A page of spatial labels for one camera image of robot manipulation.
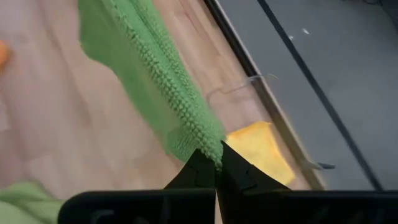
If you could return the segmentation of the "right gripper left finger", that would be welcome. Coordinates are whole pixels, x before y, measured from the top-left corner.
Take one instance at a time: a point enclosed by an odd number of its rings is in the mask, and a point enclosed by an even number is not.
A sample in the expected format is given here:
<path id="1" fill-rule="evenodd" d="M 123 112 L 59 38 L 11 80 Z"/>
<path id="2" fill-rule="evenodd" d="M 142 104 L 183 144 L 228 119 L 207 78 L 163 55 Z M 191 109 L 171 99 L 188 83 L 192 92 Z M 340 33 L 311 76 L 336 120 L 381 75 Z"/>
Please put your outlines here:
<path id="1" fill-rule="evenodd" d="M 215 163 L 196 150 L 163 189 L 83 192 L 57 224 L 215 224 Z"/>

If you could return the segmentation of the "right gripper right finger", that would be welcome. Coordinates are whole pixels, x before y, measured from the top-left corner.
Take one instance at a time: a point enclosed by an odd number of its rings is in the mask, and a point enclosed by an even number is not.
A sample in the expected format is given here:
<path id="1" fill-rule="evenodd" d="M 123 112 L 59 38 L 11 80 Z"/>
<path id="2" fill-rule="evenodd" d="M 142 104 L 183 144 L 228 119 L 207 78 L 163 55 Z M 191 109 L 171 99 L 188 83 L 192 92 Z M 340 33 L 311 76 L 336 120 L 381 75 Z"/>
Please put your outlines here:
<path id="1" fill-rule="evenodd" d="M 398 191 L 292 190 L 226 143 L 222 162 L 224 224 L 398 224 Z"/>

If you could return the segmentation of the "yellow microfiber towel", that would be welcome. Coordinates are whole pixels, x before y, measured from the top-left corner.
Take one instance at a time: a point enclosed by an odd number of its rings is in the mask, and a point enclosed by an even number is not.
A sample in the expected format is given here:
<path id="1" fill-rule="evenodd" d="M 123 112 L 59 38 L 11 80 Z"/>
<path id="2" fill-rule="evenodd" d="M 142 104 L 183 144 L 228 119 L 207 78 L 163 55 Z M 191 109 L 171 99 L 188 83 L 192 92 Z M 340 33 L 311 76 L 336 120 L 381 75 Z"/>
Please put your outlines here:
<path id="1" fill-rule="evenodd" d="M 258 121 L 229 133 L 226 143 L 250 164 L 281 184 L 289 185 L 295 174 L 280 153 L 271 124 Z"/>

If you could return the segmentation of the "green microfiber towel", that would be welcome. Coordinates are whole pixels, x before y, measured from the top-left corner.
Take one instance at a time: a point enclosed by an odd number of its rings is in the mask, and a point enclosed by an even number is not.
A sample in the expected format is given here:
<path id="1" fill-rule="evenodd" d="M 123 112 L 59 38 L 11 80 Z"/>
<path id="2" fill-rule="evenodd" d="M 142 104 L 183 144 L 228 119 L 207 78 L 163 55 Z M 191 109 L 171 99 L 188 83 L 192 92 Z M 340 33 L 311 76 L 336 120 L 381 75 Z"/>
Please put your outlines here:
<path id="1" fill-rule="evenodd" d="M 165 152 L 222 166 L 223 128 L 187 72 L 152 0 L 77 0 L 84 53 L 108 67 Z"/>

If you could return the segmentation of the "orange microfiber towel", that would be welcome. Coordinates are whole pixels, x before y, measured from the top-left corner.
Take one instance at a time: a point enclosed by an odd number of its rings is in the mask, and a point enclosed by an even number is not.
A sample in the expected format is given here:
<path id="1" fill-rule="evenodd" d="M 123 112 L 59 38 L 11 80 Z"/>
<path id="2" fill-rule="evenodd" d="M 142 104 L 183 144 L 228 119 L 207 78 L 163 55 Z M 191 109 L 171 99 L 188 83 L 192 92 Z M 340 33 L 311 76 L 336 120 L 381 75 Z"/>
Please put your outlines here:
<path id="1" fill-rule="evenodd" d="M 0 40 L 0 69 L 5 66 L 10 57 L 9 46 L 2 40 Z"/>

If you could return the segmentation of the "lime microfiber towel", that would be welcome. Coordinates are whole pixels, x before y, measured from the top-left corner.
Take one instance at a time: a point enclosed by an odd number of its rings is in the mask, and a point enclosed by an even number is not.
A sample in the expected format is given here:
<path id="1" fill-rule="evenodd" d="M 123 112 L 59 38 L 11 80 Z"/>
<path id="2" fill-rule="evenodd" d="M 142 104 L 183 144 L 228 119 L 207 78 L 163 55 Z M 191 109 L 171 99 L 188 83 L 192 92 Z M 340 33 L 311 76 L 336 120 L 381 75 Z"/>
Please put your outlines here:
<path id="1" fill-rule="evenodd" d="M 57 224 L 63 203 L 38 182 L 14 183 L 0 189 L 0 224 Z"/>

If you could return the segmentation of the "black floor tape strip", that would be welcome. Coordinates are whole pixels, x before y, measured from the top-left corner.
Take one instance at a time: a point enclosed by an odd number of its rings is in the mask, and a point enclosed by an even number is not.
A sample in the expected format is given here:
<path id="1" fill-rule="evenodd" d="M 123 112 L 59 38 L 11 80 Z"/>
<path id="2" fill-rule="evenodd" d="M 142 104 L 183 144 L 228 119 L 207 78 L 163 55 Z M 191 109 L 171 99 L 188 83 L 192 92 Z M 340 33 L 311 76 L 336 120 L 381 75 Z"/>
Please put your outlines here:
<path id="1" fill-rule="evenodd" d="M 290 54 L 293 56 L 296 64 L 299 66 L 303 75 L 305 76 L 310 86 L 312 87 L 312 89 L 320 99 L 323 107 L 326 109 L 328 115 L 330 116 L 335 126 L 341 133 L 343 139 L 345 140 L 348 147 L 350 148 L 350 151 L 353 153 L 354 157 L 358 161 L 359 166 L 364 171 L 364 174 L 367 177 L 367 179 L 370 181 L 371 185 L 374 187 L 375 190 L 378 191 L 384 190 L 380 181 L 377 179 L 375 173 L 372 171 L 370 165 L 365 159 L 364 155 L 359 150 L 358 145 L 355 143 L 354 139 L 350 135 L 347 127 L 342 122 L 339 114 L 331 104 L 330 100 L 326 96 L 325 92 L 322 90 L 319 83 L 316 81 L 315 77 L 313 76 L 307 64 L 305 63 L 304 59 L 301 57 L 298 50 L 295 48 L 293 42 L 289 39 L 287 33 L 285 32 L 284 28 L 281 26 L 280 22 L 277 20 L 275 14 L 272 12 L 266 0 L 257 0 L 257 2 L 260 4 L 262 10 L 267 15 L 274 29 L 278 33 L 279 37 L 282 39 L 284 45 L 287 47 Z"/>

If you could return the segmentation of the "black aluminium table frame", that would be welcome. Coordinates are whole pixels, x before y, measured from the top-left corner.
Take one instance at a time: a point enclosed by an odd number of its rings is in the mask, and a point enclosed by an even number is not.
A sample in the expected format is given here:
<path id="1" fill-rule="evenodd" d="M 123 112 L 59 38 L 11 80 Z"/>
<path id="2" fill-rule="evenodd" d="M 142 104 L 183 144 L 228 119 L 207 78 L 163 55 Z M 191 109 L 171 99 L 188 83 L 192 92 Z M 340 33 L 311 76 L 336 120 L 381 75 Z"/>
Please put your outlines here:
<path id="1" fill-rule="evenodd" d="M 217 88 L 206 96 L 211 106 L 216 103 L 216 95 L 225 96 L 226 102 L 229 104 L 239 103 L 240 101 L 245 103 L 243 108 L 247 111 L 247 116 L 244 124 L 238 129 L 230 129 L 228 134 L 258 121 L 270 123 L 280 153 L 295 174 L 295 179 L 286 186 L 295 190 L 323 190 L 324 187 L 315 173 L 318 166 L 308 161 L 304 156 L 300 144 L 267 89 L 264 78 L 255 68 L 243 44 L 223 14 L 221 7 L 216 0 L 203 0 L 203 2 L 243 70 L 243 74 L 235 84 Z"/>

